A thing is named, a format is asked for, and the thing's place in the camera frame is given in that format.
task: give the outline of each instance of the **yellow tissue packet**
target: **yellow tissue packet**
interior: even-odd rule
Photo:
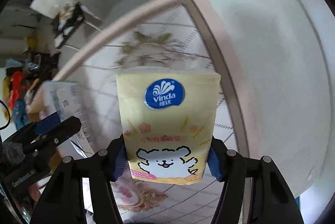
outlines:
[[[117,74],[116,82],[132,177],[173,184],[201,181],[220,75],[133,69]]]

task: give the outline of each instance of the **cartoon animal ear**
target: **cartoon animal ear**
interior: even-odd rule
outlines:
[[[190,148],[187,147],[187,146],[185,146],[185,145],[182,145],[181,147],[178,147],[176,150],[177,150],[177,151],[180,150],[181,152],[183,152],[183,153],[185,154],[184,157],[189,156],[190,153],[191,153]]]
[[[149,151],[146,151],[142,148],[140,148],[137,152],[136,152],[136,156],[139,157],[140,159],[142,160],[146,160],[148,154],[150,152],[153,152],[153,151],[159,151],[158,149],[152,149],[152,150],[149,150]]]

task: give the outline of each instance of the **barcode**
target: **barcode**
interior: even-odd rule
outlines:
[[[62,103],[63,103],[63,107],[65,108],[66,106],[69,106],[69,101],[67,99],[65,100],[62,100]]]
[[[74,110],[74,115],[80,119],[81,130],[83,131],[87,141],[90,143],[91,142],[90,135],[87,132],[87,126],[86,126],[86,122],[85,122],[85,119],[84,119],[83,112],[80,109],[79,110]]]

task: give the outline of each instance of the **qr code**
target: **qr code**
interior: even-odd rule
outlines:
[[[69,106],[69,105],[70,105],[70,104],[69,104],[69,101],[68,101],[67,99],[63,100],[62,103],[63,103],[63,107],[64,107],[64,108],[65,108],[66,106]]]

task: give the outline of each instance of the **pink label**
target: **pink label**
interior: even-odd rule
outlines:
[[[131,174],[136,176],[136,177],[139,177],[139,178],[145,178],[145,179],[157,179],[156,176],[152,175],[152,174],[148,174],[148,173],[143,173],[143,172],[138,172],[136,170],[130,170],[131,171]]]

